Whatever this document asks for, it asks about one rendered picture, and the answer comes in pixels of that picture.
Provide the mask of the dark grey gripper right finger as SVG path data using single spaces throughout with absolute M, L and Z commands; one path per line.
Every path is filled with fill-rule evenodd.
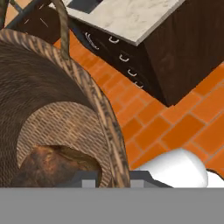
M 130 171 L 131 188 L 170 188 L 169 185 L 155 180 L 148 171 Z

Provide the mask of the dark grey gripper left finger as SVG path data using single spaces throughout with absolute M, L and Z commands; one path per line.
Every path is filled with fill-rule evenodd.
M 67 182 L 58 184 L 57 187 L 67 188 L 96 188 L 99 184 L 97 171 L 78 171 Z

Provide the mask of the brown woven wicker basket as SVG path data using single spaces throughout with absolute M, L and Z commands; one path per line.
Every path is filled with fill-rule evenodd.
M 99 187 L 130 186 L 121 128 L 107 96 L 69 55 L 68 15 L 62 0 L 61 45 L 0 25 L 0 187 L 11 187 L 38 145 L 63 145 L 95 158 Z

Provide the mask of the brown bread loaf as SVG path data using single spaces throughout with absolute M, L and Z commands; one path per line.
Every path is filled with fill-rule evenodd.
M 25 158 L 10 186 L 55 187 L 77 172 L 96 172 L 96 186 L 100 185 L 102 168 L 94 157 L 63 145 L 38 145 Z

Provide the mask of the dark wood cabinet marble top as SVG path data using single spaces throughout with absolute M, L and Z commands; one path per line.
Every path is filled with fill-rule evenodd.
M 82 43 L 167 107 L 224 61 L 224 0 L 103 0 L 89 14 L 71 2 Z

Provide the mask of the dark inset panel in counter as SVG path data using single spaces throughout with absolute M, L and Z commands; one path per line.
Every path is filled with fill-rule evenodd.
M 72 0 L 67 6 L 70 9 L 85 12 L 89 14 L 93 11 L 103 0 Z

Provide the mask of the white rounded object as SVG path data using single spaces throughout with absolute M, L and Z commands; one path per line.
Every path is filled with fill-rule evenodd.
M 171 150 L 144 162 L 137 171 L 149 172 L 159 182 L 174 188 L 224 188 L 224 178 L 209 170 L 194 153 Z

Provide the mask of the dark wooden furniture piece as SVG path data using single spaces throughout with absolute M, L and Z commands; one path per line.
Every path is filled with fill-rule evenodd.
M 60 38 L 60 18 L 58 12 L 49 7 L 50 3 L 50 0 L 31 0 L 6 28 L 54 44 Z

